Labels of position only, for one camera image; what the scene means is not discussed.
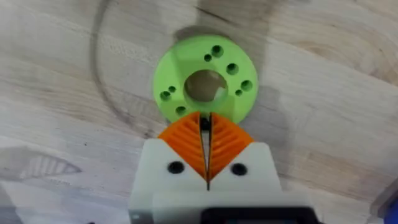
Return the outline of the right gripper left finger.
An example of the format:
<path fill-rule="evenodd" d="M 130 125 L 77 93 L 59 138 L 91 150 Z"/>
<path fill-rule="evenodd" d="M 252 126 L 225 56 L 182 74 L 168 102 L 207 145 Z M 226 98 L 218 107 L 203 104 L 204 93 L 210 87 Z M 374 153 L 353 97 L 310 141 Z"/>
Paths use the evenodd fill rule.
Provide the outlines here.
<path fill-rule="evenodd" d="M 198 220 L 207 190 L 200 113 L 180 118 L 143 145 L 129 200 L 132 220 Z"/>

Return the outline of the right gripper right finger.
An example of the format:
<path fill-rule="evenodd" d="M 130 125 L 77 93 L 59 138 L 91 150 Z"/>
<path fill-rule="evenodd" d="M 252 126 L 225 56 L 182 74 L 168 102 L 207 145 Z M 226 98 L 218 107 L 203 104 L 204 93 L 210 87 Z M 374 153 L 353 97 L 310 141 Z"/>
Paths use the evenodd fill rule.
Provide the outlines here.
<path fill-rule="evenodd" d="M 211 114 L 208 184 L 211 192 L 281 192 L 270 147 L 228 118 Z"/>

